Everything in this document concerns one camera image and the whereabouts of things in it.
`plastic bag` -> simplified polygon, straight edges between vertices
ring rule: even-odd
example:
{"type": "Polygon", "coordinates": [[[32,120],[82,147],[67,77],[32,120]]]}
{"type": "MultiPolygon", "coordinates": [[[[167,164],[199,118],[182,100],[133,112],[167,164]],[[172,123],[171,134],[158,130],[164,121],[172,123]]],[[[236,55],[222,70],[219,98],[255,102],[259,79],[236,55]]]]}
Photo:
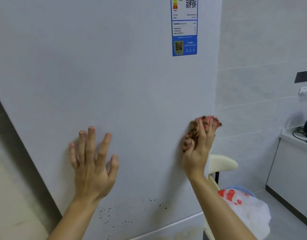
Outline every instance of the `plastic bag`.
{"type": "Polygon", "coordinates": [[[263,240],[269,235],[271,216],[265,202],[236,189],[220,190],[218,194],[258,240],[263,240]]]}

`black cable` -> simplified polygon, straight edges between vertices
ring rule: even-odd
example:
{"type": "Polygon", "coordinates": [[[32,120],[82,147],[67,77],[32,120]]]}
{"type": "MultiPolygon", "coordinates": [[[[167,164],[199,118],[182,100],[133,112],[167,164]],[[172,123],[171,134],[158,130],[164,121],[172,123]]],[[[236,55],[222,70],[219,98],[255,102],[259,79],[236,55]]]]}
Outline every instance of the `black cable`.
{"type": "MultiPolygon", "coordinates": [[[[299,132],[299,131],[293,131],[293,132],[292,132],[292,135],[293,135],[294,137],[296,137],[296,136],[295,136],[295,133],[300,133],[300,134],[304,135],[303,133],[301,133],[301,132],[299,132]]],[[[302,141],[307,142],[307,140],[303,140],[303,139],[301,139],[301,138],[299,138],[299,137],[296,137],[296,138],[299,139],[299,140],[302,140],[302,141]]]]}

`power cord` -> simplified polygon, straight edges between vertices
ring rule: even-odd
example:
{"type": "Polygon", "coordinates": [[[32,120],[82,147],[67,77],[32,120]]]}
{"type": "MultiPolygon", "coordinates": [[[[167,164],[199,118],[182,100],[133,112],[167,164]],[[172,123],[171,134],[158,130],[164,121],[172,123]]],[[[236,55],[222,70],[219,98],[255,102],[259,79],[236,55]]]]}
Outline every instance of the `power cord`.
{"type": "MultiPolygon", "coordinates": [[[[305,137],[307,138],[307,135],[306,135],[304,132],[301,132],[300,129],[302,129],[302,131],[303,131],[303,128],[297,127],[297,131],[293,131],[293,132],[292,132],[292,135],[293,135],[294,137],[296,137],[296,136],[295,136],[295,133],[300,133],[300,134],[302,134],[303,136],[305,136],[305,137]]],[[[305,141],[305,142],[307,143],[307,140],[303,140],[303,139],[301,139],[301,138],[299,138],[299,137],[296,137],[296,138],[299,139],[299,140],[305,141]]]]}

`white door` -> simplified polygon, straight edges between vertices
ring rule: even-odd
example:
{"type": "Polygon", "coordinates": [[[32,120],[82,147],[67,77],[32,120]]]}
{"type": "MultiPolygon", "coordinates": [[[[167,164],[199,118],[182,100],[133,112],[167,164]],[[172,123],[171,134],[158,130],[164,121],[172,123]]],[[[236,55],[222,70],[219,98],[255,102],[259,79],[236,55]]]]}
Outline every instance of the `white door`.
{"type": "Polygon", "coordinates": [[[171,0],[0,0],[0,100],[62,213],[68,144],[89,125],[97,142],[112,133],[119,175],[85,239],[128,239],[201,211],[179,142],[214,111],[221,0],[198,9],[197,54],[176,57],[171,0]]]}

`left hand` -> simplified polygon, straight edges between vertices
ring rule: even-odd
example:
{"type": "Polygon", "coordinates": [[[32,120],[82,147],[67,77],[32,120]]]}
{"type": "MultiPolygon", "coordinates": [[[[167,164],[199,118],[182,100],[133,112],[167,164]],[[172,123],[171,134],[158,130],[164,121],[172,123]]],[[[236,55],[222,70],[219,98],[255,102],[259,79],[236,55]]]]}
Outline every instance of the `left hand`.
{"type": "Polygon", "coordinates": [[[88,133],[79,132],[78,151],[74,143],[69,145],[70,161],[75,170],[75,196],[73,201],[96,204],[107,196],[114,186],[119,169],[118,156],[113,155],[110,171],[106,170],[106,159],[111,134],[107,133],[100,145],[95,160],[95,128],[90,126],[88,133]]]}

